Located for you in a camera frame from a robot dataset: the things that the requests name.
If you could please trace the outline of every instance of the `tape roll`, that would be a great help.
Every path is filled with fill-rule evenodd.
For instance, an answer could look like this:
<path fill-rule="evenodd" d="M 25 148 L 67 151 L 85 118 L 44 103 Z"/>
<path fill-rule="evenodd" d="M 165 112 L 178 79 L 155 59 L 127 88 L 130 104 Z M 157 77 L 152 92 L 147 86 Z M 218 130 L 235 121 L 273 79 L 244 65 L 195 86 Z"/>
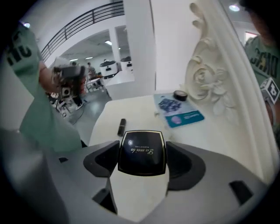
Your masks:
<path fill-rule="evenodd" d="M 173 97 L 176 99 L 176 100 L 179 100 L 179 101 L 186 101 L 187 100 L 187 97 L 188 97 L 188 94 L 184 91 L 181 91 L 181 90 L 176 90 L 174 91 L 173 93 Z"/>

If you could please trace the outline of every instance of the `black compact case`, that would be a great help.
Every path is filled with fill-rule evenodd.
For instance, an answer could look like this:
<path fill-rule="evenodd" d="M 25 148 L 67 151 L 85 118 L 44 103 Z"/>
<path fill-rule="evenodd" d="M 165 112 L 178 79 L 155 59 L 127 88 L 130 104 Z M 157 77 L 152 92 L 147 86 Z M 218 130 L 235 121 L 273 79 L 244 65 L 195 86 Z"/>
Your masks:
<path fill-rule="evenodd" d="M 119 150 L 118 170 L 136 176 L 165 173 L 166 150 L 159 131 L 127 131 Z"/>

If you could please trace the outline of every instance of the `green t-shirt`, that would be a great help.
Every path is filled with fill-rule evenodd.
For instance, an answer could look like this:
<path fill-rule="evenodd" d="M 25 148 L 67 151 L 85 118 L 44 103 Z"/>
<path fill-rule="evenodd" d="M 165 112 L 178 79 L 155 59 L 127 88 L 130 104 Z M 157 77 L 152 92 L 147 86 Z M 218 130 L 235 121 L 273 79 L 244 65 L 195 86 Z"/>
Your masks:
<path fill-rule="evenodd" d="M 260 36 L 257 36 L 246 42 L 245 51 L 259 85 L 265 79 L 272 77 L 280 88 L 280 54 L 278 48 L 264 45 Z"/>
<path fill-rule="evenodd" d="M 34 97 L 22 120 L 20 132 L 55 152 L 81 148 L 79 133 L 51 107 L 39 84 L 41 54 L 34 34 L 19 24 L 5 55 L 16 76 Z"/>

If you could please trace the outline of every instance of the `white ornamental carving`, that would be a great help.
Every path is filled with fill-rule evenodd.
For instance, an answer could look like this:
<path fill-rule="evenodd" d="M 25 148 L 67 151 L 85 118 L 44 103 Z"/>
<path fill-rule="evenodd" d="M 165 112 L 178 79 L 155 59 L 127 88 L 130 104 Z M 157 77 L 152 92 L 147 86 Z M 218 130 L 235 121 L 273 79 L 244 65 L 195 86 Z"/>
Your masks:
<path fill-rule="evenodd" d="M 201 38 L 187 67 L 185 90 L 194 101 L 213 104 L 215 115 L 225 115 L 230 122 L 238 124 L 236 104 L 224 87 L 228 72 L 225 68 L 216 66 L 219 61 L 214 63 L 209 58 L 213 55 L 221 60 L 219 49 L 216 42 L 208 36 L 208 26 L 201 10 L 194 3 L 190 4 L 190 9 L 199 18 L 192 24 L 201 30 Z"/>

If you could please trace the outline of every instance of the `book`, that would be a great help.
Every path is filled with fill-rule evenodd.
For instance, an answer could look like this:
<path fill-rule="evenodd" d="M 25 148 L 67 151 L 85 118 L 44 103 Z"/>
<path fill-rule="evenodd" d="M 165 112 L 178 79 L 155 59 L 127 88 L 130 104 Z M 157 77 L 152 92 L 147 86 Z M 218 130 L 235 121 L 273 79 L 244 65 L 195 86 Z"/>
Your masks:
<path fill-rule="evenodd" d="M 179 101 L 173 98 L 173 93 L 155 94 L 154 102 L 171 128 L 204 120 L 204 116 L 188 102 L 188 99 Z"/>

